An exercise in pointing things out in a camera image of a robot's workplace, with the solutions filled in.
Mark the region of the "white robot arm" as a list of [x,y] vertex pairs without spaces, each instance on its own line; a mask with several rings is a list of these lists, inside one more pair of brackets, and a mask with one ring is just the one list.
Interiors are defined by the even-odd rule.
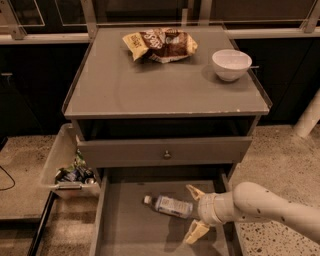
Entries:
[[272,220],[320,243],[320,210],[288,201],[269,189],[252,182],[242,182],[232,191],[204,193],[187,185],[198,202],[198,220],[193,220],[184,241],[194,244],[211,227],[227,222]]

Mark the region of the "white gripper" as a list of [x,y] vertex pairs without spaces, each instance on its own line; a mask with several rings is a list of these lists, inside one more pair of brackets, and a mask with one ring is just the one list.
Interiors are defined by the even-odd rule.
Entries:
[[186,188],[193,199],[199,201],[197,212],[201,220],[193,220],[184,237],[184,242],[191,245],[203,237],[209,231],[210,226],[222,224],[222,221],[218,218],[215,210],[216,193],[205,194],[191,184],[187,184]]

